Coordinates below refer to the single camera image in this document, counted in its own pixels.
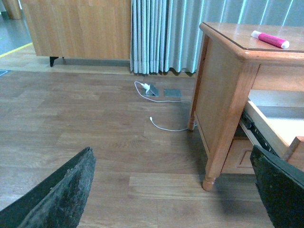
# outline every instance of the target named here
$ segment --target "light blue curtain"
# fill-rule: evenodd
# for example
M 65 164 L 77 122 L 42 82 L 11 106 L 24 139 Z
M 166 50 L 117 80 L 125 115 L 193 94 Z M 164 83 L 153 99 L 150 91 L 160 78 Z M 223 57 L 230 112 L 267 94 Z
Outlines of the light blue curtain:
M 304 26 L 304 0 L 132 0 L 131 70 L 194 72 L 203 21 Z
M 132 0 L 131 70 L 164 71 L 166 0 Z

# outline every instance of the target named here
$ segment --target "laminate floor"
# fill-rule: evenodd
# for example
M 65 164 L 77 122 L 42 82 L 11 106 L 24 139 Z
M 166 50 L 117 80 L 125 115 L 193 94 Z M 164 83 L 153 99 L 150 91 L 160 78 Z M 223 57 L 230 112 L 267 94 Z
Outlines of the laminate floor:
M 133 82 L 180 89 L 152 103 Z M 187 126 L 194 78 L 10 71 L 0 77 L 0 209 L 86 146 L 97 158 L 80 228 L 270 228 L 253 175 L 211 192 L 200 134 Z

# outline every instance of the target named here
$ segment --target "drawer panel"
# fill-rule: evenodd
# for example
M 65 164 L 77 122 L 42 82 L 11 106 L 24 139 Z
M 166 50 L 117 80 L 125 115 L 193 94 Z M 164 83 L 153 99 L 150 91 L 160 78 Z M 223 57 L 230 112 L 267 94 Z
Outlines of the drawer panel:
M 249 139 L 233 139 L 222 173 L 254 174 L 250 162 L 252 148 Z
M 253 89 L 304 91 L 304 67 L 261 65 Z

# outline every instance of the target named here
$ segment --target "white cable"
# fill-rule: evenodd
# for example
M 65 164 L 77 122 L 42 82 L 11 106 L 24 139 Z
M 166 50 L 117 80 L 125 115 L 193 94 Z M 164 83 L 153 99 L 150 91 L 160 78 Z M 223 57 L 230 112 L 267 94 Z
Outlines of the white cable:
M 150 98 L 147 98 L 147 97 L 143 96 L 143 95 L 139 92 L 139 90 L 138 90 L 138 88 L 137 88 L 137 86 L 136 86 L 136 83 L 141 84 L 142 87 L 144 87 L 144 84 L 143 84 L 143 83 L 140 83 L 140 82 L 137 82 L 137 81 L 134 82 L 134 85 L 135 85 L 135 88 L 136 88 L 138 94 L 139 94 L 140 96 L 142 96 L 143 98 L 149 100 L 149 101 L 158 102 L 158 103 L 160 103 L 160 102 L 175 102 L 175 103 L 181 102 L 181 101 L 155 101 L 155 100 L 152 100 L 152 99 L 150 99 Z
M 161 130 L 165 130 L 165 131 L 169 131 L 169 132 L 182 132 L 182 131 L 188 130 L 188 128 L 184 128 L 184 129 L 181 129 L 181 130 L 170 130 L 170 129 L 162 128 L 162 127 L 157 126 L 157 125 L 153 122 L 153 119 L 152 119 L 151 116 L 150 116 L 150 120 L 151 120 L 152 124 L 153 124 L 155 127 L 157 127 L 158 129 L 161 129 Z
M 143 88 L 145 88 L 145 87 L 148 86 L 148 85 L 147 85 L 147 84 L 140 83 L 140 82 L 137 82 L 137 81 L 134 82 L 134 86 L 135 86 L 135 88 L 136 88 L 138 94 L 139 94 L 141 97 L 143 97 L 143 98 L 145 98 L 145 99 L 147 99 L 147 100 L 149 100 L 149 101 L 158 102 L 158 103 L 160 103 L 160 102 L 175 102 L 175 103 L 180 103 L 180 102 L 182 102 L 182 100 L 180 100 L 180 101 L 155 101 L 155 100 L 152 100 L 152 99 L 150 99 L 150 98 L 147 98 L 147 97 L 143 96 L 143 95 L 139 92 L 139 90 L 138 90 L 138 88 L 137 88 L 137 86 L 136 86 L 136 83 L 139 83 Z M 165 130 L 165 131 L 169 131 L 169 132 L 182 132 L 182 131 L 188 130 L 188 128 L 181 129 L 181 130 L 170 130 L 170 129 L 162 128 L 162 127 L 157 126 L 157 125 L 153 122 L 153 119 L 152 119 L 151 116 L 150 116 L 150 120 L 151 120 L 152 124 L 153 124 L 155 127 L 157 127 L 158 129 L 161 129 L 161 130 Z

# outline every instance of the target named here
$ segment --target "glue stick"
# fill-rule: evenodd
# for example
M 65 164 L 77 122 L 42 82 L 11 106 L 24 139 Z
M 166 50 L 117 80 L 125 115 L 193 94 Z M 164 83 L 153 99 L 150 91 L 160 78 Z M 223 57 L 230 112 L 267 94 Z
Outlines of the glue stick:
M 253 31 L 251 33 L 251 36 L 253 38 L 259 39 L 263 42 L 266 42 L 268 44 L 276 46 L 278 48 L 286 49 L 286 48 L 289 47 L 289 42 L 287 40 L 284 40 L 284 39 L 281 39 L 281 38 L 278 38 L 278 37 L 274 37 L 274 36 L 271 36 L 271 35 L 266 34 L 266 33 Z

